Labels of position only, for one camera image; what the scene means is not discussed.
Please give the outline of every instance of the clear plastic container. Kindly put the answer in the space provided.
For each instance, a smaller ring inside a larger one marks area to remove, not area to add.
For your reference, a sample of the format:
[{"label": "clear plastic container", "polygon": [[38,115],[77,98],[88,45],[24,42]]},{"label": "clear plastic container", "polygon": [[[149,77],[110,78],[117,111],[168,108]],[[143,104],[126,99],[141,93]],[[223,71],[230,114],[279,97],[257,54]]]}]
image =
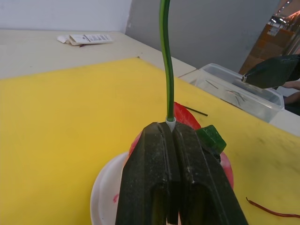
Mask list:
[{"label": "clear plastic container", "polygon": [[283,96],[241,81],[242,75],[217,64],[202,67],[195,86],[266,122],[285,108]]}]

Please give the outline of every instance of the white bowl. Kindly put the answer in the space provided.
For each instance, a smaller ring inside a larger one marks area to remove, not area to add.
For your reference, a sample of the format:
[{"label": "white bowl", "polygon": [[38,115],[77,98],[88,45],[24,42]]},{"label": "white bowl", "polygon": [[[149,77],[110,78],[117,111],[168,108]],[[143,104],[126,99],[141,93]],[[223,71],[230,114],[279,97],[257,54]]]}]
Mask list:
[{"label": "white bowl", "polygon": [[114,225],[123,164],[128,152],[109,161],[97,176],[90,197],[90,217],[93,225]]}]

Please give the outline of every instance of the yellow board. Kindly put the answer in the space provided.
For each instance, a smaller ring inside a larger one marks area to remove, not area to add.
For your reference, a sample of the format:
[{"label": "yellow board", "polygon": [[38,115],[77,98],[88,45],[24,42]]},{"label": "yellow board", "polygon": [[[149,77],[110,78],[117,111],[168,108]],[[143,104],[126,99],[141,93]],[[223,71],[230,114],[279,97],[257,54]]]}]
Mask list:
[{"label": "yellow board", "polygon": [[[293,225],[300,214],[300,138],[175,80],[175,100],[207,113],[227,142],[234,191],[251,225]],[[166,115],[165,74],[140,59],[0,81],[0,223],[89,225],[101,168]]]}]

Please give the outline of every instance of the hand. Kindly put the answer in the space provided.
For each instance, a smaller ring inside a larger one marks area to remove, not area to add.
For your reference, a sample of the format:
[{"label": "hand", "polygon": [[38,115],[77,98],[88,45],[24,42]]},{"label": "hand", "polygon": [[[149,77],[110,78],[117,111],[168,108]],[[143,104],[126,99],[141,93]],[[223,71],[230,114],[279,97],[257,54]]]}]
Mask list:
[{"label": "hand", "polygon": [[284,88],[295,88],[297,90],[300,90],[300,81],[289,81],[285,82],[284,85],[282,85]]},{"label": "hand", "polygon": [[285,101],[285,105],[292,104],[292,103],[295,103],[295,102],[299,102],[300,101],[300,91],[298,91],[296,93],[293,93],[289,97],[286,97],[284,99],[284,101]]}]

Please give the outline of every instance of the brown wire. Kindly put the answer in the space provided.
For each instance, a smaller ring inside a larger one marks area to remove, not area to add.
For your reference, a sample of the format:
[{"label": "brown wire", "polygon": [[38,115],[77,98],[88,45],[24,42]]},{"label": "brown wire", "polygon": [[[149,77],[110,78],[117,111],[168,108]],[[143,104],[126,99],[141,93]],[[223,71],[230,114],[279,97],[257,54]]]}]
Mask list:
[{"label": "brown wire", "polygon": [[300,215],[298,215],[298,214],[289,214],[289,213],[288,213],[288,214],[285,214],[285,213],[274,212],[274,211],[269,210],[269,209],[267,209],[267,208],[265,208],[265,207],[263,207],[263,206],[261,206],[261,205],[255,203],[255,202],[251,201],[251,200],[248,200],[247,197],[246,197],[246,199],[247,199],[247,201],[248,201],[251,205],[256,206],[256,207],[260,208],[261,210],[264,210],[264,211],[266,211],[266,212],[268,212],[268,213],[270,213],[270,214],[272,214],[272,215],[275,215],[275,216],[278,216],[278,217],[295,217],[295,218],[300,219]]}]

